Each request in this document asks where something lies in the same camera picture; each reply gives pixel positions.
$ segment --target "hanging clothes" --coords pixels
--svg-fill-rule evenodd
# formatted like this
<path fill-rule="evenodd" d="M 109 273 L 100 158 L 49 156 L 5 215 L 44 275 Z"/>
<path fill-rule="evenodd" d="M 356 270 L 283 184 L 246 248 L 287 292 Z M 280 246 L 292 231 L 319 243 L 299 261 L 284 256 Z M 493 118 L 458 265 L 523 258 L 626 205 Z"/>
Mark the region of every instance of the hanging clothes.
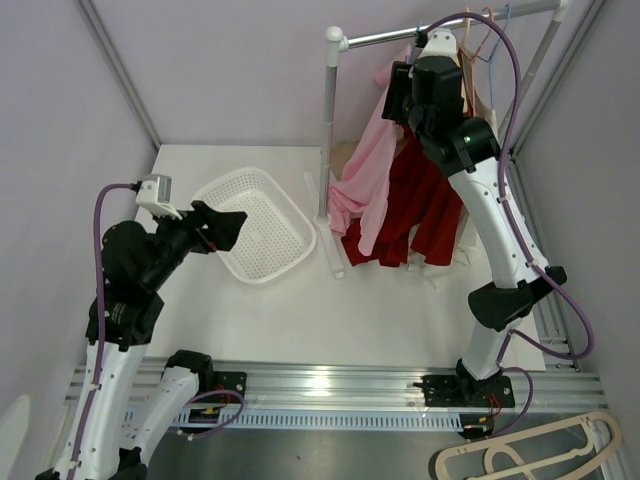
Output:
<path fill-rule="evenodd" d="M 425 256 L 425 263 L 449 265 L 455 249 L 462 201 L 438 167 L 422 152 L 420 142 L 410 135 L 405 148 L 395 158 L 389 172 L 388 209 L 371 253 L 359 249 L 362 239 L 360 219 L 352 222 L 342 244 L 352 265 L 378 260 L 398 267 L 407 263 L 409 233 L 418 230 L 411 249 Z"/>
<path fill-rule="evenodd" d="M 404 61 L 409 46 L 394 61 Z M 375 75 L 380 86 L 388 86 L 393 62 Z M 387 213 L 389 195 L 389 170 L 398 140 L 398 127 L 391 120 L 382 118 L 387 97 L 385 89 L 369 120 L 362 139 L 353 156 L 342 171 L 340 181 L 329 187 L 329 213 L 331 230 L 345 235 L 351 219 L 360 217 L 360 252 L 371 255 L 373 246 Z"/>

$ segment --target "metal clothing rail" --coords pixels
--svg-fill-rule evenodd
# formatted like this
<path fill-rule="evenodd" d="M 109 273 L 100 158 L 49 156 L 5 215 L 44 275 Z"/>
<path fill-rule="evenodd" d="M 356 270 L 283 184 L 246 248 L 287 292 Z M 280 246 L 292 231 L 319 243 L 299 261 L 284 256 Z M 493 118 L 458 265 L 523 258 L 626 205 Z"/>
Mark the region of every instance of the metal clothing rail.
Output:
<path fill-rule="evenodd" d="M 554 11 L 554 15 L 549 22 L 549 26 L 545 35 L 543 36 L 536 53 L 527 69 L 527 72 L 522 79 L 522 97 L 526 94 L 535 75 L 538 71 L 540 64 L 542 63 L 553 38 L 569 7 L 569 0 L 541 0 L 538 2 L 532 2 L 525 5 L 519 5 L 511 8 L 511 17 L 522 17 L 525 15 L 533 15 L 536 13 Z M 503 8 L 494 13 L 495 18 L 500 20 L 506 18 L 508 9 Z M 484 17 L 489 18 L 488 13 L 482 14 Z M 466 23 L 465 19 L 453 20 L 442 25 L 445 28 L 459 28 L 463 27 Z M 419 28 L 420 31 L 424 31 L 429 28 L 430 25 L 423 25 Z M 361 37 L 349 38 L 343 34 L 339 27 L 329 27 L 327 30 L 327 47 L 326 47 L 326 77 L 325 77 L 325 94 L 324 94 L 324 122 L 322 133 L 322 150 L 321 150 L 321 166 L 320 166 L 320 192 L 319 192 L 319 205 L 318 205 L 318 222 L 321 224 L 327 223 L 328 215 L 328 198 L 329 198 L 329 178 L 330 178 L 330 166 L 331 166 L 331 145 L 333 142 L 333 119 L 335 110 L 335 96 L 336 96 L 336 78 L 338 73 L 338 64 L 340 54 L 346 52 L 352 48 L 364 47 L 367 45 L 375 45 L 378 43 L 391 42 L 394 40 L 400 40 L 403 38 L 411 38 L 416 34 L 415 27 L 405 28 L 402 30 L 395 30 L 390 32 L 375 33 L 372 35 L 365 35 Z M 504 133 L 506 124 L 508 122 L 510 111 L 503 120 L 500 131 Z M 333 248 L 329 245 L 325 245 L 327 249 Z"/>

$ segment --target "white laundry basket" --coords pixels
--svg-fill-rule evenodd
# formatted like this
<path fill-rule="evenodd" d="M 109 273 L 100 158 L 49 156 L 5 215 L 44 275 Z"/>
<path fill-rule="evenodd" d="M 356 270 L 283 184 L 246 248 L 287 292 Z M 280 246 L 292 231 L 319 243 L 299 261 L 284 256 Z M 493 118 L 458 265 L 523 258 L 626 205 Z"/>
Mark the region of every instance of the white laundry basket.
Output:
<path fill-rule="evenodd" d="M 230 252 L 218 256 L 238 279 L 267 285 L 298 265 L 316 244 L 316 231 L 300 209 L 259 168 L 235 170 L 193 197 L 220 212 L 244 211 L 248 218 Z"/>

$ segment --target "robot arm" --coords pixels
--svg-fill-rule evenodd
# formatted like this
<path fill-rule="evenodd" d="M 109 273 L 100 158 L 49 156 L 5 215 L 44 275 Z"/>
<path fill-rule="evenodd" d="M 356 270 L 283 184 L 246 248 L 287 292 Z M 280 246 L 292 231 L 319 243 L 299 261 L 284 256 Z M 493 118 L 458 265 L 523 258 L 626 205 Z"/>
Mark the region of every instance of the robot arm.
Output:
<path fill-rule="evenodd" d="M 155 392 L 123 431 L 133 379 L 164 306 L 158 290 L 190 252 L 230 250 L 247 218 L 244 212 L 220 213 L 198 201 L 192 202 L 192 210 L 179 212 L 169 203 L 170 190 L 171 179 L 161 175 L 145 177 L 139 184 L 136 202 L 153 215 L 158 224 L 155 233 L 125 221 L 103 237 L 108 283 L 102 364 L 96 365 L 99 315 L 94 301 L 86 334 L 87 374 L 71 433 L 55 467 L 37 480 L 146 478 L 146 465 L 180 409 L 197 393 L 215 386 L 209 356 L 179 351 L 169 359 Z M 92 383 L 96 368 L 101 369 L 99 385 Z M 91 408 L 85 412 L 88 399 Z"/>
<path fill-rule="evenodd" d="M 453 60 L 455 37 L 450 30 L 436 29 L 429 38 L 420 34 L 417 46 L 423 50 L 412 65 L 394 63 L 382 116 L 411 128 L 426 156 L 460 196 L 487 251 L 493 282 L 468 297 L 478 323 L 454 379 L 460 395 L 454 401 L 463 406 L 486 405 L 501 378 L 498 360 L 508 332 L 552 288 L 527 262 L 500 205 L 496 160 L 500 147 L 491 127 L 481 118 L 463 114 L 462 71 Z M 566 282 L 563 268 L 549 266 L 517 206 L 510 205 L 526 243 L 535 252 L 532 263 L 558 284 Z M 425 395 L 427 404 L 447 406 L 437 397 Z M 446 397 L 450 401 L 453 395 L 449 391 Z"/>

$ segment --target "gray wall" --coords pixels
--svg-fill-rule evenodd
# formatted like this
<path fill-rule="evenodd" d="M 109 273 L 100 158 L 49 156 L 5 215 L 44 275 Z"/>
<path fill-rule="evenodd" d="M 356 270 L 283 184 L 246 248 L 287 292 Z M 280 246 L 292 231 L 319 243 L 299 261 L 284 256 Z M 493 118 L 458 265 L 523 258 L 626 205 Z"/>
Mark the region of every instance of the gray wall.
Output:
<path fill-rule="evenodd" d="M 513 5 L 531 0 L 511 1 Z M 96 0 L 164 143 L 319 145 L 324 93 L 324 32 L 339 25 L 364 35 L 479 11 L 486 0 Z M 588 2 L 576 1 L 545 67 L 554 65 Z M 514 19 L 509 27 L 527 66 L 551 14 Z M 475 48 L 484 27 L 474 27 Z M 489 50 L 493 37 L 485 49 Z M 347 52 L 341 57 L 335 135 L 358 138 L 382 94 L 373 75 L 407 41 Z M 504 49 L 495 63 L 498 113 L 513 95 Z M 488 102 L 487 68 L 478 84 Z M 544 82 L 536 82 L 524 113 Z"/>
<path fill-rule="evenodd" d="M 82 348 L 95 197 L 135 181 L 153 151 L 73 1 L 0 2 L 0 44 L 0 416 L 31 397 L 12 475 L 24 480 L 45 467 Z M 114 194 L 104 222 L 131 205 Z"/>
<path fill-rule="evenodd" d="M 639 16 L 640 2 L 611 2 L 520 161 L 547 252 L 594 324 L 586 366 L 601 374 L 630 452 L 640 451 Z M 582 347 L 574 315 L 570 329 Z"/>

